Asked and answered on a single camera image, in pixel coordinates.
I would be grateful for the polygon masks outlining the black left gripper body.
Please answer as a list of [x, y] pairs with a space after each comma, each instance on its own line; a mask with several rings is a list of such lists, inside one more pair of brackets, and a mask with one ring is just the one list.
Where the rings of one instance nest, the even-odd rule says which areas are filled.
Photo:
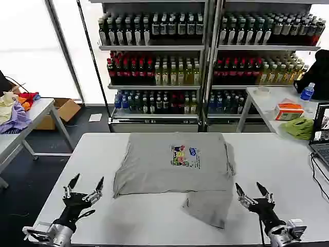
[[59, 217], [59, 224], [68, 228], [76, 228], [76, 222], [83, 217], [90, 216], [94, 213], [91, 209], [83, 214], [81, 212], [85, 209], [91, 208], [91, 202], [85, 202], [82, 200], [87, 194], [72, 192], [70, 198], [63, 200], [65, 208]]

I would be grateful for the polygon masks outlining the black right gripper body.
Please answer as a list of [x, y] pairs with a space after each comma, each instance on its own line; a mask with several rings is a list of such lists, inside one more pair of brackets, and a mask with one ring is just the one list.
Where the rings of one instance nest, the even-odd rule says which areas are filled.
[[266, 198], [254, 199], [257, 203], [252, 203], [248, 206], [250, 212], [259, 215], [260, 220], [265, 226], [265, 233], [277, 226], [286, 225], [286, 222], [279, 219], [273, 211], [275, 204], [268, 202]]

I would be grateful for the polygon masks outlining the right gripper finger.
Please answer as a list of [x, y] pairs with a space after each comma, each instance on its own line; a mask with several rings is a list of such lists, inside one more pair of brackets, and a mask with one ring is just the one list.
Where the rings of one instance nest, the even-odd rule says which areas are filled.
[[256, 205], [257, 201], [248, 197], [244, 191], [242, 190], [241, 186], [238, 183], [235, 183], [236, 192], [238, 194], [238, 201], [244, 206], [249, 207], [250, 205]]
[[273, 199], [273, 194], [270, 193], [263, 185], [261, 185], [259, 182], [256, 182], [256, 185], [260, 191], [260, 193], [262, 194], [262, 196], [264, 198], [267, 199], [268, 203], [274, 204], [275, 201]]

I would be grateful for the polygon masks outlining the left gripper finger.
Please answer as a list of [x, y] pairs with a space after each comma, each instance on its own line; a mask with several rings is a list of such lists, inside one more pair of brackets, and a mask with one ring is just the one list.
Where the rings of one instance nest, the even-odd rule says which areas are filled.
[[104, 177], [101, 178], [95, 190], [82, 198], [85, 202], [97, 202], [102, 197]]
[[74, 189], [78, 179], [79, 179], [80, 174], [78, 173], [74, 178], [72, 178], [70, 180], [70, 182], [68, 183], [68, 186], [64, 186], [64, 195], [62, 196], [62, 198], [70, 198], [71, 197], [71, 193], [72, 190]]

